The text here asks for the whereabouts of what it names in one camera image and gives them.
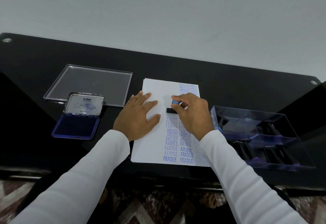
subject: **white wall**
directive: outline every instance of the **white wall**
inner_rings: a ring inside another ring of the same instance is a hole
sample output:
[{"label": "white wall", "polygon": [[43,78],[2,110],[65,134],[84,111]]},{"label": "white wall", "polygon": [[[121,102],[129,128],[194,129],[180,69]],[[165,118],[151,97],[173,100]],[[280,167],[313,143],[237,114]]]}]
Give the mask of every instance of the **white wall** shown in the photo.
[{"label": "white wall", "polygon": [[0,0],[0,32],[326,80],[326,0]]}]

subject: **white paper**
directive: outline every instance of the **white paper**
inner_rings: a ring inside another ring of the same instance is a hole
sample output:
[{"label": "white paper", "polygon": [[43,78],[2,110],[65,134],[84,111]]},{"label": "white paper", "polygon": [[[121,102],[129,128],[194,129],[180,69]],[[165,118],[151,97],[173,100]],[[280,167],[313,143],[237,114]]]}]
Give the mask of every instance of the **white paper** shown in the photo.
[{"label": "white paper", "polygon": [[155,114],[161,114],[161,119],[149,134],[134,142],[131,161],[209,167],[198,140],[185,130],[179,115],[166,113],[166,108],[171,107],[171,95],[191,92],[200,97],[198,85],[144,79],[142,90],[144,94],[152,93],[148,101],[158,100],[147,119]]}]

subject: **glossy black tabletop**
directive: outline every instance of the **glossy black tabletop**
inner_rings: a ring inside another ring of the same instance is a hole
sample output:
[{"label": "glossy black tabletop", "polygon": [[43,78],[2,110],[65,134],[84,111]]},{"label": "glossy black tabletop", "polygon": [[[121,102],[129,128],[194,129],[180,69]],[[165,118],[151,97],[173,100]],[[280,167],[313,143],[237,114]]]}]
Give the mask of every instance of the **glossy black tabletop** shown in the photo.
[{"label": "glossy black tabletop", "polygon": [[[278,112],[312,90],[315,85],[311,81],[320,83],[317,78],[306,75],[9,33],[0,35],[0,63],[6,123],[2,130],[0,166],[49,170],[76,163],[112,128],[122,109],[103,108],[98,130],[91,141],[51,137],[63,105],[46,101],[43,96],[67,64],[132,72],[127,98],[142,89],[144,78],[152,78],[198,84],[201,97],[210,107],[218,105],[268,112]],[[322,175],[323,171],[318,168],[307,173],[255,171],[273,185],[323,188],[326,174]],[[132,163],[130,158],[116,168],[110,180],[118,182],[121,178],[139,176],[163,178],[161,183],[167,184],[174,178],[218,181],[210,168]]]}]

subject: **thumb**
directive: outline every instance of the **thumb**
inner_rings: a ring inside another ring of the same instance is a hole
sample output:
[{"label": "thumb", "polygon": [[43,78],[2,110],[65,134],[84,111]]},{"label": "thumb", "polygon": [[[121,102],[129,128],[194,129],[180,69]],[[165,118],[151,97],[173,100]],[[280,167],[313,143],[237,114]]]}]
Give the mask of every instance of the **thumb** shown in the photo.
[{"label": "thumb", "polygon": [[178,104],[172,104],[171,107],[179,114],[179,116],[186,111],[185,109],[182,108],[181,105]]},{"label": "thumb", "polygon": [[152,129],[158,124],[160,118],[161,118],[161,114],[156,114],[155,116],[152,117],[151,120],[147,122],[147,127],[149,132],[152,131]]}]

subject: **white sleeve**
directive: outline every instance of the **white sleeve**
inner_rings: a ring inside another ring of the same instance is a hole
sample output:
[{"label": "white sleeve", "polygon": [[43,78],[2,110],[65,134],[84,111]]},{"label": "white sleeve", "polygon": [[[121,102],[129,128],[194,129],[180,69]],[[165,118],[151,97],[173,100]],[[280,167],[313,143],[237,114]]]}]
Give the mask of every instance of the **white sleeve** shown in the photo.
[{"label": "white sleeve", "polygon": [[238,156],[221,132],[210,131],[199,144],[238,224],[307,223]]},{"label": "white sleeve", "polygon": [[85,157],[10,223],[87,223],[112,171],[129,153],[126,136],[109,130]]}]

